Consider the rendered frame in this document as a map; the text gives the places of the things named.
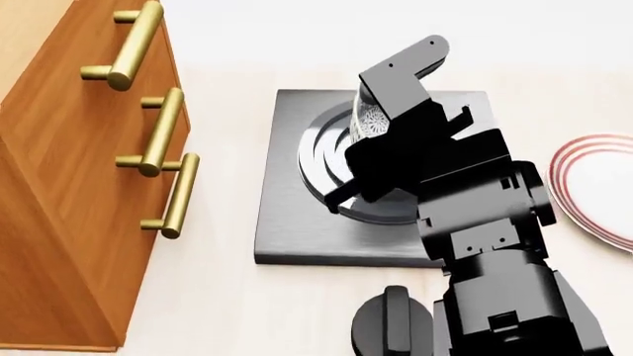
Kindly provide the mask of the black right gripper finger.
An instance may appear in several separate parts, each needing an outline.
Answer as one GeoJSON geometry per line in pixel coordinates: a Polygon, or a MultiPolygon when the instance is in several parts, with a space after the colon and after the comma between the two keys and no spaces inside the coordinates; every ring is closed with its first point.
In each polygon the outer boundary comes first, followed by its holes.
{"type": "Polygon", "coordinates": [[[341,186],[333,189],[331,192],[325,195],[325,205],[330,213],[335,215],[339,214],[339,206],[351,198],[357,198],[362,196],[363,186],[357,178],[343,183],[341,186]]]}
{"type": "Polygon", "coordinates": [[[431,35],[359,74],[365,92],[393,120],[430,98],[420,79],[443,64],[449,43],[431,35]]]}

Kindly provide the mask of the patterned glass bowl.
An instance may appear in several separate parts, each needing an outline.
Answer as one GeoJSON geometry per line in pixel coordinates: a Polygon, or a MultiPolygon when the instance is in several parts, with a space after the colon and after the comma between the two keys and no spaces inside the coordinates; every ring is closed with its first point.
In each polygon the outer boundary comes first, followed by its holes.
{"type": "Polygon", "coordinates": [[[371,138],[385,134],[390,121],[379,106],[368,103],[357,91],[349,124],[349,135],[352,144],[363,138],[371,138]]]}

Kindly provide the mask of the round grey stove burner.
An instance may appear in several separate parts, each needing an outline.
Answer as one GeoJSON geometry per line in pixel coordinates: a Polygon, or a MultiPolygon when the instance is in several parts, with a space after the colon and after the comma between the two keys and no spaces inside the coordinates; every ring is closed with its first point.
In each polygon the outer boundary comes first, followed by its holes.
{"type": "MultiPolygon", "coordinates": [[[[309,191],[323,202],[324,196],[352,179],[345,161],[350,147],[350,101],[327,109],[314,118],[303,132],[298,147],[302,180],[309,191]]],[[[372,224],[412,224],[416,219],[416,197],[395,190],[369,204],[359,195],[338,205],[338,212],[349,219],[372,224]]]]}

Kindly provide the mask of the grey square stove plate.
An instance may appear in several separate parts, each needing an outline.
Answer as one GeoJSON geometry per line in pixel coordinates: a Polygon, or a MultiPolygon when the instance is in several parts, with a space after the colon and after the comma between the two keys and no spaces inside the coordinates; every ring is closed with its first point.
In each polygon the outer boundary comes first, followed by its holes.
{"type": "Polygon", "coordinates": [[[298,147],[311,121],[352,90],[278,91],[254,240],[259,264],[438,268],[412,224],[372,224],[329,212],[305,186],[298,147]]]}

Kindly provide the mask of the black round stove knob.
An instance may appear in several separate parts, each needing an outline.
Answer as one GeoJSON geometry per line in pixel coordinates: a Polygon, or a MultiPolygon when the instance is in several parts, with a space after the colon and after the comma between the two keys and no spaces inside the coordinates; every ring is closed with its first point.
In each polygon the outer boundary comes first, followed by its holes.
{"type": "Polygon", "coordinates": [[[356,356],[433,356],[433,319],[403,286],[365,302],[351,325],[356,356]]]}

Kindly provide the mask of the white plate with red rings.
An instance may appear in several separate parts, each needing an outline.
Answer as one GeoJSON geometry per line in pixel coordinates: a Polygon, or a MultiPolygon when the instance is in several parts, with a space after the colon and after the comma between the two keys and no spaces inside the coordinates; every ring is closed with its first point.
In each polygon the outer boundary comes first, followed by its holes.
{"type": "Polygon", "coordinates": [[[556,150],[545,177],[554,201],[572,222],[633,254],[633,135],[574,138],[556,150]]]}

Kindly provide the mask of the wooden drawer cabinet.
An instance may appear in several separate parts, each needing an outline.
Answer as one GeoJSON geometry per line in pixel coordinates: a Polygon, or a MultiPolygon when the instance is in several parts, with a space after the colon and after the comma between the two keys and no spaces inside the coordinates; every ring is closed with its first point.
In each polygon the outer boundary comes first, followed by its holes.
{"type": "MultiPolygon", "coordinates": [[[[0,103],[0,349],[113,352],[124,345],[177,171],[143,177],[116,156],[143,155],[158,109],[142,97],[180,88],[162,19],[128,91],[83,80],[115,61],[131,24],[115,11],[147,0],[71,0],[0,103]]],[[[165,160],[181,161],[185,103],[165,160]]]]}

